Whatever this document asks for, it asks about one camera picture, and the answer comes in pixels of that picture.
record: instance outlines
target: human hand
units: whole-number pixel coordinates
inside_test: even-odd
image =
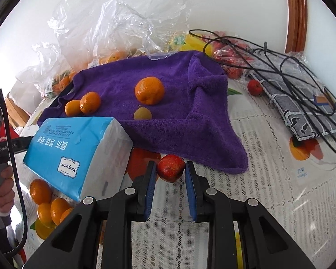
[[[5,179],[0,185],[0,211],[2,213],[7,213],[14,205],[13,199],[15,197],[15,192],[13,191],[13,168],[11,166],[5,168],[1,171],[0,175]]]

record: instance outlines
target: bag of oranges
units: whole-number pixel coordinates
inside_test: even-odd
[[[56,44],[40,43],[32,49],[38,54],[40,64],[29,72],[21,72],[16,78],[33,84],[42,98],[54,98],[72,81],[76,72],[72,70]]]

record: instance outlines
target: tissue pack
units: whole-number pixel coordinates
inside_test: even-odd
[[[133,143],[113,117],[49,118],[33,137],[24,164],[76,201],[119,191]]]

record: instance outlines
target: black cord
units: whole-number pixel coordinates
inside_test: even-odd
[[[194,31],[210,33],[214,36],[214,38],[197,35],[197,34],[193,33]],[[238,37],[232,37],[232,36],[222,36],[221,37],[221,36],[217,35],[216,33],[212,32],[212,31],[204,30],[204,29],[192,29],[192,30],[189,31],[189,34],[194,36],[194,37],[198,37],[200,39],[203,39],[204,41],[207,41],[206,45],[203,48],[203,53],[210,60],[212,60],[214,62],[217,62],[221,65],[225,65],[227,67],[253,71],[253,72],[257,73],[258,76],[263,78],[265,80],[265,82],[267,82],[269,85],[274,87],[277,91],[279,91],[282,94],[285,94],[286,96],[290,97],[294,102],[296,102],[296,104],[303,111],[303,113],[306,117],[306,120],[308,121],[310,126],[313,128],[316,135],[320,136],[323,139],[323,141],[327,144],[327,146],[334,153],[336,153],[336,149],[328,142],[328,140],[325,138],[325,136],[322,135],[319,128],[315,125],[315,122],[310,118],[310,116],[312,115],[321,124],[321,126],[327,132],[327,134],[329,136],[331,136],[332,140],[336,143],[335,135],[333,135],[330,132],[330,128],[328,128],[321,121],[320,116],[318,116],[318,115],[325,116],[328,119],[328,122],[331,124],[331,127],[332,126],[336,127],[336,121],[332,120],[332,118],[331,118],[331,116],[336,115],[336,97],[330,92],[330,90],[328,88],[324,87],[324,90],[323,90],[320,87],[320,85],[316,82],[316,79],[315,79],[316,76],[305,64],[300,62],[294,56],[278,53],[278,52],[275,52],[273,50],[268,49],[267,48],[267,43],[265,43],[264,46],[259,46],[258,44],[255,44],[255,43],[253,43],[251,41],[248,41],[246,39],[242,39],[242,38],[238,38]],[[241,47],[240,45],[231,42],[231,40],[242,41],[242,42],[248,44],[249,48],[247,49],[247,48]],[[244,61],[245,65],[231,64],[231,63],[227,63],[227,62],[215,59],[214,57],[210,57],[206,53],[206,48],[214,42],[220,43],[224,46],[229,46],[235,52],[237,57]],[[266,60],[262,59],[259,56],[262,53],[264,54]],[[276,56],[276,57],[282,59],[282,62],[280,63],[279,68],[277,68],[274,65],[274,63],[269,58],[269,55],[273,55],[273,56]],[[260,68],[257,68],[257,67],[253,67],[250,64],[250,62],[248,61],[249,59],[251,59],[252,61],[259,61],[259,62],[263,63],[265,66],[268,67],[268,69],[260,69]],[[313,83],[307,82],[307,81],[305,81],[301,78],[295,77],[293,75],[284,73],[282,71],[282,68],[283,68],[284,64],[286,64],[287,62],[295,63],[300,68],[300,70],[303,70],[309,76],[309,78],[312,80]],[[274,82],[269,81],[269,79],[267,79],[264,75],[261,74],[262,72],[273,73],[273,74],[279,75],[289,91],[287,92],[287,91],[283,90],[282,88],[280,88],[278,85],[276,85]],[[331,108],[332,108],[332,112],[328,113],[327,111],[320,108],[318,105],[312,103],[310,98],[308,98],[298,87],[296,87],[294,82],[289,80],[290,78],[294,79],[294,80],[298,80],[298,81],[300,81],[304,84],[310,85],[313,88],[319,90],[319,92],[321,94],[324,94],[326,99],[328,100]]]
[[[9,151],[9,157],[10,157],[11,165],[13,167],[13,177],[14,177],[14,180],[15,180],[17,193],[19,195],[19,200],[20,200],[20,205],[21,205],[21,210],[22,210],[22,216],[23,216],[23,221],[24,221],[24,231],[23,231],[22,239],[21,239],[20,243],[17,245],[16,248],[14,248],[10,252],[7,252],[7,253],[4,254],[4,256],[6,258],[12,258],[20,252],[20,250],[24,247],[24,245],[26,243],[26,239],[27,239],[27,236],[28,236],[28,217],[27,217],[27,214],[26,214],[24,198],[22,196],[22,191],[21,191],[21,188],[20,188],[19,175],[17,174],[15,156],[14,156],[14,153],[13,153],[13,143],[11,141],[9,117],[8,117],[8,114],[7,114],[6,104],[5,104],[5,102],[4,102],[4,100],[1,96],[0,96],[0,109],[1,109],[2,117],[4,119],[4,128],[5,128],[5,134],[6,134],[7,150]]]

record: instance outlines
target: purple microfiber cloth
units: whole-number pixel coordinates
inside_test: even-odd
[[[154,106],[146,106],[151,120],[134,120],[140,102],[136,84],[145,77],[159,78],[166,90]],[[47,108],[47,118],[66,117],[64,106],[90,91],[101,96],[93,116],[115,117],[135,147],[171,153],[214,169],[239,174],[248,167],[246,152],[228,118],[226,75],[219,64],[201,52],[179,52],[152,61],[146,56],[125,59],[79,72],[74,91]]]

